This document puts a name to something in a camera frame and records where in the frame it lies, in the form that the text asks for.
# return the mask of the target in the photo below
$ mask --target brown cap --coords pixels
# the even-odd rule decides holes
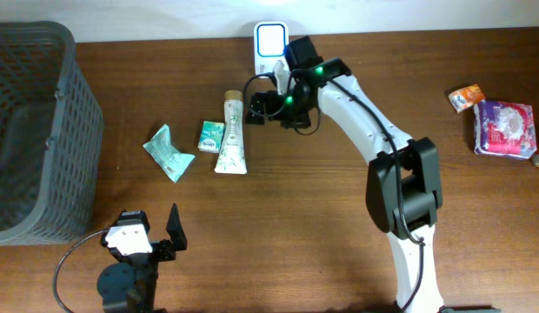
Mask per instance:
[[[242,101],[243,100],[243,93],[241,91],[237,91],[237,90],[225,91],[225,101],[227,101],[227,100]]]

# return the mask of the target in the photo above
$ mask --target purple and pink package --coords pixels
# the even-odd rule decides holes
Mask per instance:
[[[476,154],[526,160],[536,152],[531,106],[486,100],[474,111]]]

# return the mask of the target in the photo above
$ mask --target gray plastic basket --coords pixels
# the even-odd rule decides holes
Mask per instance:
[[[90,227],[103,116],[59,23],[0,23],[0,245]]]

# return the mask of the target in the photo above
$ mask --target wooden table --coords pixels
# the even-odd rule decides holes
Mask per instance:
[[[441,158],[444,205],[435,240],[449,306],[539,312],[539,169],[477,156],[474,113],[445,90],[478,83],[487,97],[534,106],[539,140],[539,29],[314,36],[341,57],[382,112]],[[189,249],[160,265],[156,306],[170,312],[316,312],[391,304],[396,274],[386,236],[364,204],[367,166],[329,118],[314,136],[278,123],[245,127],[248,175],[217,175],[197,150],[203,120],[223,120],[223,93],[253,73],[251,38],[84,43],[77,61],[103,108],[94,230],[145,210],[150,238],[168,237],[177,203]],[[267,89],[265,83],[258,89]],[[142,148],[164,123],[196,155],[172,183]],[[51,276],[68,245],[0,248],[0,312],[61,311]],[[62,269],[61,298],[98,312],[96,279],[114,263],[97,241]]]

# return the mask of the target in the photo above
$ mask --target orange packet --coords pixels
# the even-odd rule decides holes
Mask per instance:
[[[471,106],[486,100],[486,97],[480,90],[480,87],[478,87],[477,84],[473,84],[472,86],[451,92],[449,94],[449,100],[451,101],[453,108],[459,113],[462,110],[466,110]]]

